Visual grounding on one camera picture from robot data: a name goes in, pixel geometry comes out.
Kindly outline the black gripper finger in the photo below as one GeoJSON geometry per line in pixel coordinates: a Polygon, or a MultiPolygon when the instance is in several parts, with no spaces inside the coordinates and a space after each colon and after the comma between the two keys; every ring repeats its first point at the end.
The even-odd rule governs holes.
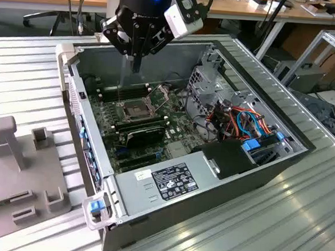
{"type": "Polygon", "coordinates": [[[109,42],[117,48],[121,55],[125,55],[130,62],[131,71],[138,71],[137,52],[133,52],[133,39],[130,38],[119,24],[117,16],[107,18],[101,22],[102,33],[109,42]]]}
{"type": "Polygon", "coordinates": [[[165,25],[162,28],[150,24],[146,37],[142,42],[139,53],[137,54],[136,73],[140,71],[142,58],[148,54],[156,54],[164,48],[174,38],[170,28],[165,25]]]}

